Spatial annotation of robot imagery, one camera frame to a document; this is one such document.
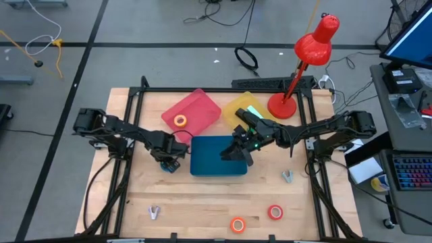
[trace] keyboard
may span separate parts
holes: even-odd
[[[432,155],[392,155],[399,190],[432,190]]]
[[[264,89],[282,89],[285,84],[285,89],[292,82],[292,77],[280,78],[250,78],[241,80],[232,80],[232,88],[264,88]],[[298,81],[297,88],[312,88],[316,84],[313,76],[302,76]]]

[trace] wooden table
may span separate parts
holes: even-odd
[[[207,93],[220,107],[238,97],[239,93]],[[186,92],[146,92],[140,116],[140,127],[147,130],[171,132],[161,114],[187,96]],[[255,93],[254,96],[267,104],[271,94]],[[124,116],[128,88],[113,88],[106,112],[118,117]],[[313,90],[313,101],[317,119],[333,115],[330,93],[327,90]],[[283,124],[299,126],[298,110]],[[229,135],[231,128],[221,117],[202,135]],[[108,152],[96,151],[89,179],[106,162]],[[173,174],[164,172],[140,143],[134,151],[132,171],[129,180],[127,204],[125,205],[121,237],[125,238],[169,238],[172,232],[178,238],[226,238],[226,239],[268,239],[275,234],[278,240],[318,240],[317,220],[309,178],[304,172],[306,153],[303,142],[294,147],[289,158],[289,149],[275,144],[252,153],[254,165],[240,177],[197,178],[190,174],[190,157],[181,159],[181,167]],[[333,160],[345,163],[343,154],[335,152]],[[333,163],[327,163],[327,173],[333,203],[346,223],[358,235],[362,235],[356,205],[348,182],[347,171]],[[90,190],[88,201],[88,223],[99,214],[107,200],[113,162],[103,170]],[[294,172],[294,181],[287,184],[282,178],[284,170]],[[279,221],[267,216],[270,205],[280,205],[284,216]],[[161,207],[157,220],[151,220],[147,211],[151,205]],[[330,236],[327,210],[324,206],[326,235]],[[112,210],[109,232],[117,207]],[[243,217],[246,230],[234,234],[230,229],[233,217]],[[76,232],[82,232],[82,210]]]

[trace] wheel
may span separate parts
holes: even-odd
[[[389,230],[394,229],[394,223],[390,219],[384,219],[383,225]]]
[[[9,113],[6,116],[6,119],[12,119],[12,118],[14,118],[14,114],[9,111]]]

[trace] computer monitor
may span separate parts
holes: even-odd
[[[423,5],[380,57],[391,60],[392,66],[409,64],[432,69],[432,0]]]

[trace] white cable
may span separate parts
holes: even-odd
[[[59,27],[59,34],[57,34],[57,36],[56,36],[55,38],[53,38],[53,37],[52,37],[51,35],[49,35],[49,34],[43,34],[43,35],[41,35],[41,36],[38,36],[38,37],[32,39],[31,41],[29,41],[29,42],[26,44],[26,46],[24,47],[24,49],[26,50],[26,53],[27,53],[28,55],[38,55],[39,53],[45,51],[45,49],[48,48],[49,45],[51,45],[55,40],[57,40],[57,39],[59,38],[59,36],[60,36],[60,34],[61,34],[61,26],[60,26],[58,23],[54,22],[53,20],[50,20],[49,18],[47,18],[47,17],[43,16],[41,13],[39,13],[39,12],[36,10],[36,8],[33,6],[33,4],[30,2],[30,0],[27,0],[27,2],[28,2],[28,4],[30,4],[31,8],[36,12],[36,14],[38,14],[40,17],[46,19],[46,21],[51,22],[51,23],[53,23],[53,24],[55,24],[56,26]],[[34,42],[35,40],[40,39],[40,38],[43,38],[43,37],[48,37],[48,38],[51,39],[51,41],[48,43],[48,45],[45,46],[44,48],[42,48],[40,51],[38,51],[38,52],[36,52],[36,53],[29,53],[29,52],[28,52],[28,45],[31,44],[32,42]]]
[[[333,80],[328,76],[328,75],[323,75],[323,77],[318,81],[318,87],[320,88],[320,89],[323,89],[324,87],[325,87],[325,84],[327,83],[327,81],[329,81],[330,80],[330,82],[331,82],[331,85],[333,86],[333,89],[335,90],[336,89],[336,86],[335,86],[335,83],[333,82]],[[331,103],[332,104],[334,104],[336,102],[336,95],[335,94],[333,94],[333,100],[331,101]]]

